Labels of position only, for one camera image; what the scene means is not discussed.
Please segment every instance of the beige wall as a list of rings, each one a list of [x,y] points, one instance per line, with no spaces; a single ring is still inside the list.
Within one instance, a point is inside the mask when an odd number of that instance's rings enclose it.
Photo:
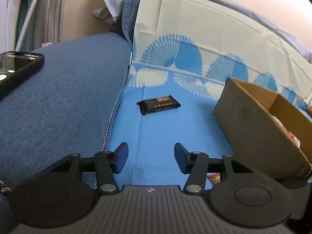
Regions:
[[[312,4],[309,0],[234,1],[267,17],[312,50]],[[62,40],[107,31],[107,26],[91,16],[91,11],[103,6],[103,0],[65,0]]]

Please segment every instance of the round black joint cover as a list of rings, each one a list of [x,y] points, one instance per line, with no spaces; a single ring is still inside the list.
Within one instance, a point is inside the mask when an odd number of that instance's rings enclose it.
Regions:
[[[234,174],[216,184],[208,203],[221,218],[243,227],[264,228],[285,221],[292,209],[291,193],[261,174]]]
[[[85,216],[94,203],[93,190],[67,173],[50,172],[18,185],[9,205],[15,218],[26,225],[53,228]]]

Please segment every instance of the cardboard box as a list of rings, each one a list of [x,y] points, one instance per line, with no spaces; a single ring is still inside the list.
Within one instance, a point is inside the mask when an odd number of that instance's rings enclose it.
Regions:
[[[311,173],[312,123],[280,94],[229,78],[213,114],[242,162],[272,178]],[[300,140],[301,149],[272,115]]]

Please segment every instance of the black snack wrapper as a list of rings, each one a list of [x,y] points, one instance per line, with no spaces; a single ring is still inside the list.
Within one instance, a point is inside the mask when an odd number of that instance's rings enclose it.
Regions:
[[[140,107],[141,114],[143,115],[170,110],[181,106],[171,95],[167,97],[142,100],[138,102],[137,105]]]

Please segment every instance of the white and blue patterned cloth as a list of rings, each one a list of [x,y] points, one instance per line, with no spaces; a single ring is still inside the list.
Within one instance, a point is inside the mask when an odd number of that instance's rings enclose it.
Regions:
[[[120,184],[183,185],[176,142],[213,158],[231,153],[212,114],[229,77],[279,92],[302,110],[312,97],[312,67],[293,47],[208,0],[141,0],[132,60],[110,145],[129,144]],[[139,112],[137,102],[168,95],[181,107]]]

